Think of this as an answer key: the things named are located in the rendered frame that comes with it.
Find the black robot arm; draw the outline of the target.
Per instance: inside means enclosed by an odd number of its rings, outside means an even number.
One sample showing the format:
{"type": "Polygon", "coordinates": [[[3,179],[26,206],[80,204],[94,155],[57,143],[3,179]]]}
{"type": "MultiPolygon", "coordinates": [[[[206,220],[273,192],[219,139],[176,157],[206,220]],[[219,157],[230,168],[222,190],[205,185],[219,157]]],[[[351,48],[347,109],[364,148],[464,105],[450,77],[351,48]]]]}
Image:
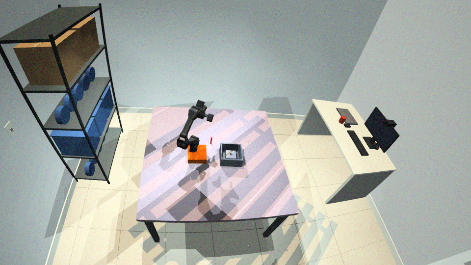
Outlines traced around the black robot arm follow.
{"type": "Polygon", "coordinates": [[[180,133],[179,138],[177,139],[177,147],[180,147],[180,148],[186,150],[188,148],[188,146],[190,145],[189,151],[190,152],[197,152],[197,148],[198,148],[198,145],[199,145],[199,142],[200,142],[199,138],[196,137],[196,136],[191,135],[191,137],[188,139],[187,136],[188,136],[188,132],[189,132],[194,120],[197,117],[200,117],[202,115],[201,111],[203,113],[206,112],[207,107],[206,107],[206,105],[204,105],[204,103],[205,102],[203,102],[201,100],[198,100],[196,106],[192,106],[188,110],[188,119],[185,123],[185,126],[184,126],[182,132],[180,133]],[[184,138],[185,140],[180,140],[180,137],[184,138]]]}

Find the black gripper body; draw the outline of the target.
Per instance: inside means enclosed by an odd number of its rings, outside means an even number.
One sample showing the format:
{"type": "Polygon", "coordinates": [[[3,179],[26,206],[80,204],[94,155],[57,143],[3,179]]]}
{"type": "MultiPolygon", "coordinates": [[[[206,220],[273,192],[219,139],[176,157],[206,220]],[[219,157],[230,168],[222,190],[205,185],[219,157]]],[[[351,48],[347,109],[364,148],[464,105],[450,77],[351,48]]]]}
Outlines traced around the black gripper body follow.
{"type": "Polygon", "coordinates": [[[200,117],[198,117],[198,118],[204,119],[204,117],[207,117],[207,121],[212,122],[213,116],[214,116],[213,114],[210,114],[210,113],[209,113],[209,114],[205,114],[205,113],[203,113],[202,111],[201,111],[201,113],[202,113],[202,115],[201,115],[200,117]]]}

